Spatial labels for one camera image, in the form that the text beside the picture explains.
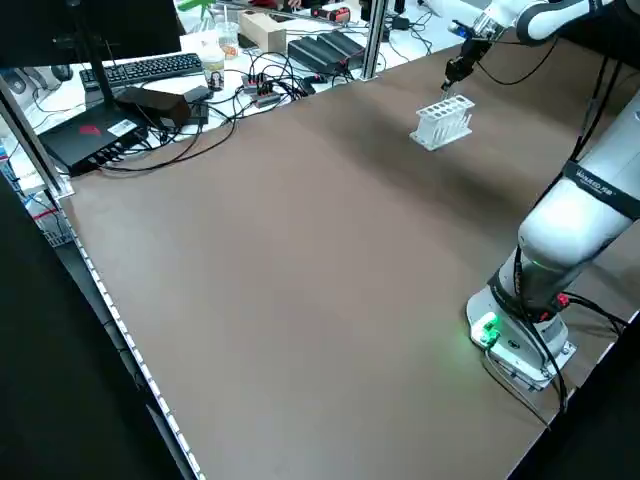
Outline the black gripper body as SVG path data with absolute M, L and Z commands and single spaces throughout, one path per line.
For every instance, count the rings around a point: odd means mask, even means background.
M 492 46 L 492 41 L 483 38 L 467 38 L 461 46 L 457 64 L 463 70 L 472 70 L 475 64 L 482 60 Z

